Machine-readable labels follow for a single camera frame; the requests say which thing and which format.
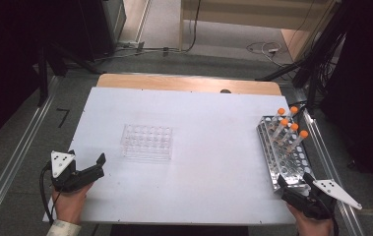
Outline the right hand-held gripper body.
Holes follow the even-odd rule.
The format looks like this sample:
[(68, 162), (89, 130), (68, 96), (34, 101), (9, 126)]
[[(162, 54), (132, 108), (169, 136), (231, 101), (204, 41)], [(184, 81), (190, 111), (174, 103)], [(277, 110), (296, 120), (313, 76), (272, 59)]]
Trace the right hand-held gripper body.
[(314, 185), (316, 189), (310, 188), (305, 196), (288, 184), (281, 198), (308, 218), (317, 220), (333, 218), (337, 201), (362, 209), (362, 205), (334, 180), (315, 180)]

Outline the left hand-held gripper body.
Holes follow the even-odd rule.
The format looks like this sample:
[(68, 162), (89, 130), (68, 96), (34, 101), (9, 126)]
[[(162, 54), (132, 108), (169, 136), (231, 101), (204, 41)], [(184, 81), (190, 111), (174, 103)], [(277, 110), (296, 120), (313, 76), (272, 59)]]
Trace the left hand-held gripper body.
[(81, 172), (76, 170), (75, 157), (72, 150), (51, 152), (51, 181), (57, 192), (78, 192), (89, 185), (83, 182)]

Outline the metal tube rack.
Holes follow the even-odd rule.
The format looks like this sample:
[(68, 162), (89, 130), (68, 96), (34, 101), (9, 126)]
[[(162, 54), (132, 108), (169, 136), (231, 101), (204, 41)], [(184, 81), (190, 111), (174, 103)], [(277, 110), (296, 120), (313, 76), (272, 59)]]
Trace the metal tube rack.
[(303, 174), (307, 172), (313, 176), (307, 153), (302, 145), (302, 142), (305, 139), (295, 148), (294, 151), (287, 151), (287, 148), (298, 137), (302, 130), (298, 131), (298, 126), (297, 131), (292, 134), (291, 138), (285, 144), (282, 144), (280, 140), (292, 124), (288, 122), (282, 136), (273, 141), (271, 139), (273, 131), (269, 129), (272, 118), (273, 116), (263, 116), (256, 130), (260, 137), (274, 191), (277, 191), (280, 187), (278, 184), (278, 178), (280, 175), (282, 175), (291, 187), (305, 190), (308, 188), (308, 185), (303, 180)]

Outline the clear plastic tube rack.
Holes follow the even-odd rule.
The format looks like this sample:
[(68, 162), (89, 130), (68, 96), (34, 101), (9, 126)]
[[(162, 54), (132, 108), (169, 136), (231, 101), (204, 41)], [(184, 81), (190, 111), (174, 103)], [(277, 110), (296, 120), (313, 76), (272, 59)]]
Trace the clear plastic tube rack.
[(172, 135), (171, 127), (126, 124), (121, 138), (122, 154), (127, 158), (170, 160)]

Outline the person's right hand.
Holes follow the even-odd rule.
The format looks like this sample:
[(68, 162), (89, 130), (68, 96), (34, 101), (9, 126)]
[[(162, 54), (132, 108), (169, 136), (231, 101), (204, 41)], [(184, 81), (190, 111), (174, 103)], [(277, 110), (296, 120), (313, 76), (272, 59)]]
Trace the person's right hand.
[(330, 219), (316, 220), (308, 218), (290, 204), (286, 205), (295, 218), (299, 236), (334, 236), (334, 224)]

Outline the person's left hand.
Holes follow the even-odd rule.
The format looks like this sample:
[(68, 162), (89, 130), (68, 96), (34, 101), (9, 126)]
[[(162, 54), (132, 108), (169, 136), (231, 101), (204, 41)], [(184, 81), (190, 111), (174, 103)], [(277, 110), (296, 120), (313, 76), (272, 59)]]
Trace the person's left hand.
[(55, 202), (56, 216), (59, 220), (79, 225), (87, 198), (87, 193), (93, 184), (83, 187), (73, 193), (60, 194), (52, 189), (52, 199)]

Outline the dark curtain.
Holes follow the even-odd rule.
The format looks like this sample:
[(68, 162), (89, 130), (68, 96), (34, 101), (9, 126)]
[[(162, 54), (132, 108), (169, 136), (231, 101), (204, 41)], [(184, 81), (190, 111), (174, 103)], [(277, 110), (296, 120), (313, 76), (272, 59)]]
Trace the dark curtain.
[(61, 65), (60, 28), (72, 0), (0, 0), (0, 129), (41, 85), (33, 68), (43, 56)]
[(353, 0), (351, 11), (321, 109), (350, 138), (355, 162), (373, 173), (373, 0)]

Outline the black cabinet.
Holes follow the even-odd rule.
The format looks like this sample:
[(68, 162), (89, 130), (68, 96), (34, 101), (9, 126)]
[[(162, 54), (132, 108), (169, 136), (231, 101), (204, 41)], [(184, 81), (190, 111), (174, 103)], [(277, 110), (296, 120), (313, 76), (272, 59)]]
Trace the black cabinet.
[(79, 0), (91, 60), (113, 54), (126, 22), (123, 0)]

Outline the aluminium floor rail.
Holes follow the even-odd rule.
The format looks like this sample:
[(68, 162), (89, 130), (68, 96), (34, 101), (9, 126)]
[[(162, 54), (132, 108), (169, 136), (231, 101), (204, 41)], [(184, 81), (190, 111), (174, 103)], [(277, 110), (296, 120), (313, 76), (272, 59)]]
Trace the aluminium floor rail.
[(58, 76), (53, 76), (49, 85), (49, 95), (42, 105), (40, 105), (33, 114), (30, 123), (28, 124), (19, 143), (14, 149), (10, 160), (7, 162), (2, 174), (0, 175), (0, 206), (13, 183), (13, 180), (20, 169), (27, 152), (35, 138), (40, 125), (42, 124), (51, 104), (56, 95), (57, 89), (60, 86), (62, 79)]
[[(312, 141), (317, 151), (318, 160), (321, 162), (324, 174), (328, 179), (336, 181), (342, 187), (342, 180), (327, 150), (317, 120), (311, 117), (308, 110), (301, 112), (301, 120), (305, 123), (309, 131), (309, 139)], [(346, 230), (348, 236), (365, 236), (362, 225), (356, 215), (355, 207), (338, 201), (336, 212), (338, 212), (342, 218), (340, 232)]]

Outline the light wooden furniture frame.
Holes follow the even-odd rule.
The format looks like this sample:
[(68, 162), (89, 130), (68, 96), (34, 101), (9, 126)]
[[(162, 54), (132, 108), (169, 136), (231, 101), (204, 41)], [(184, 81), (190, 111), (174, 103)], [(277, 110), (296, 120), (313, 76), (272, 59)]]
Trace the light wooden furniture frame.
[(280, 29), (293, 61), (302, 58), (330, 22), (342, 0), (181, 0), (179, 47), (183, 23), (194, 20)]

